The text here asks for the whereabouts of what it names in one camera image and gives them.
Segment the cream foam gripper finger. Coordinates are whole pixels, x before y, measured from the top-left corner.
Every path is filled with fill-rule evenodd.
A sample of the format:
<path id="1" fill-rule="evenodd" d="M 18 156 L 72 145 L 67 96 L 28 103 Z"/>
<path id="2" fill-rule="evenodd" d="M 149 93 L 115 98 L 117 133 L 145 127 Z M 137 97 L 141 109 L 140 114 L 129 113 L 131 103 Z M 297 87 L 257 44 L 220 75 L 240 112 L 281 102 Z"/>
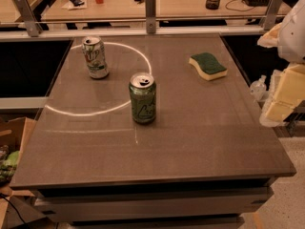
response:
<path id="1" fill-rule="evenodd" d="M 264 48 L 274 48 L 278 44 L 278 35 L 281 24 L 274 25 L 269 31 L 264 33 L 257 41 L 257 45 Z"/>
<path id="2" fill-rule="evenodd" d="M 283 71 L 274 71 L 269 95 L 259 122 L 265 127 L 281 124 L 305 100 L 305 65 L 290 63 Z"/>

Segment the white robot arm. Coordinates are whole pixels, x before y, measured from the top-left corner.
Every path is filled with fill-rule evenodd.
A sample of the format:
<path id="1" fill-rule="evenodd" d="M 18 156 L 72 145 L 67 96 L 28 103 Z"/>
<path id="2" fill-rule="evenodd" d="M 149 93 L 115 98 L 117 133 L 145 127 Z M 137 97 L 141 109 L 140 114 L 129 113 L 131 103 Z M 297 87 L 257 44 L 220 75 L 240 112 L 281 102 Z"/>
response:
<path id="1" fill-rule="evenodd" d="M 264 48 L 277 48 L 289 65 L 270 80 L 270 90 L 259 122 L 265 127 L 282 123 L 305 100 L 305 0 L 298 0 L 283 21 L 258 39 Z"/>

